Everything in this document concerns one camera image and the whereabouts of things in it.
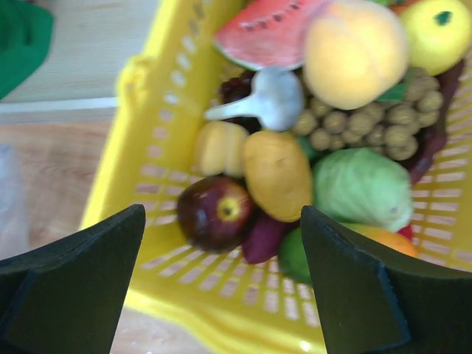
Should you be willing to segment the clear polka dot zip bag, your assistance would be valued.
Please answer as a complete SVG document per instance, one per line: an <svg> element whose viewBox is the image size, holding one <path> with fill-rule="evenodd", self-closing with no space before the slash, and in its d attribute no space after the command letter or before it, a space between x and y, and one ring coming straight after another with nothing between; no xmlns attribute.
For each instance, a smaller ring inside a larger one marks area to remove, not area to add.
<svg viewBox="0 0 472 354"><path fill-rule="evenodd" d="M24 186L11 145L1 144L1 260L30 250Z"/></svg>

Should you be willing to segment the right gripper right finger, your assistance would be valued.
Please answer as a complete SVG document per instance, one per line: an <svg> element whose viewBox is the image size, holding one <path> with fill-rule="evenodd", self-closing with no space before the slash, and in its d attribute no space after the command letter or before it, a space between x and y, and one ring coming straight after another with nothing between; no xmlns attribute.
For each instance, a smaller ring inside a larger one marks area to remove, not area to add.
<svg viewBox="0 0 472 354"><path fill-rule="evenodd" d="M469 353L471 274L402 254L302 209L329 353Z"/></svg>

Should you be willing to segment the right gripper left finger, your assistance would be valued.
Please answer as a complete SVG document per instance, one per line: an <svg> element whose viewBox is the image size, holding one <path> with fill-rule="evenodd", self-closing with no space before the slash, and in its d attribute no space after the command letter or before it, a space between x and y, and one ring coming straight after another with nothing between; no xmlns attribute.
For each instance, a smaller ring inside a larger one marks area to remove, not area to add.
<svg viewBox="0 0 472 354"><path fill-rule="evenodd" d="M109 353L145 229L133 204L1 261L2 353Z"/></svg>

